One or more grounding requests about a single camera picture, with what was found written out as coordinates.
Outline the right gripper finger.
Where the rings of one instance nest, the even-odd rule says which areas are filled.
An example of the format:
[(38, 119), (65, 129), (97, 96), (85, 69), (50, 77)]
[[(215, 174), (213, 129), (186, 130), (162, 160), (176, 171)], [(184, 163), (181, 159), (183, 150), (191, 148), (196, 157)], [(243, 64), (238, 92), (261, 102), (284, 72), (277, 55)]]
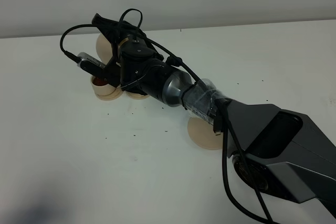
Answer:
[(131, 37), (129, 31), (117, 29), (119, 21), (122, 21), (121, 28), (126, 29), (130, 26), (130, 23), (119, 18), (117, 20), (111, 20), (103, 18), (96, 13), (91, 21), (99, 31), (105, 36), (108, 41), (122, 41), (124, 38)]

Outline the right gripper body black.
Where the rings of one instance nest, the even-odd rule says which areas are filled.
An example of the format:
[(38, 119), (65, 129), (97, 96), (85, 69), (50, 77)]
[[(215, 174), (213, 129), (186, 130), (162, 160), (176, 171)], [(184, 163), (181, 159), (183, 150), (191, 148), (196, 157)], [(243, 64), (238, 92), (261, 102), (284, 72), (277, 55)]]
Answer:
[(162, 95), (168, 79), (168, 64), (149, 42), (130, 33), (105, 32), (112, 58), (104, 69), (106, 80), (120, 81), (121, 89), (142, 95)]

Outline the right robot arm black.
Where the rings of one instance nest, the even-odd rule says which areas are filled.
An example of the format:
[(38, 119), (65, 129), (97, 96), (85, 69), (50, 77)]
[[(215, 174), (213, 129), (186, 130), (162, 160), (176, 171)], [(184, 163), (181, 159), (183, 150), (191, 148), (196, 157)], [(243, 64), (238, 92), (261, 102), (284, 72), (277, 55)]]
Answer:
[(118, 79), (121, 89), (183, 106), (217, 133), (238, 176), (261, 193), (301, 203), (335, 204), (335, 146), (305, 114), (273, 104), (247, 105), (222, 95), (186, 67), (158, 52), (139, 26), (95, 15), (91, 22), (113, 56), (97, 77)]

